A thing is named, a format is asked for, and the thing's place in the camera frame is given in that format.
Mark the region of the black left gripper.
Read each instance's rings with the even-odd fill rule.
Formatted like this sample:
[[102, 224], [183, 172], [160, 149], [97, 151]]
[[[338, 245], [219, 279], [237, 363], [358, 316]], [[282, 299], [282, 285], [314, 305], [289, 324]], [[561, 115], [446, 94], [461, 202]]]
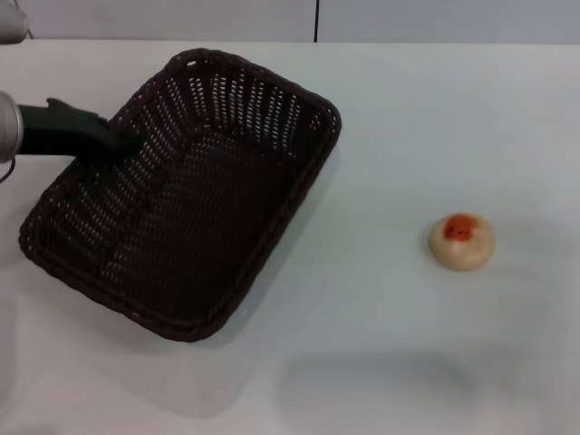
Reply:
[[24, 123], [19, 154], [73, 156], [105, 165], [124, 161], [143, 144], [140, 134], [111, 133], [108, 121], [95, 112], [56, 98], [46, 102], [44, 107], [18, 106]]

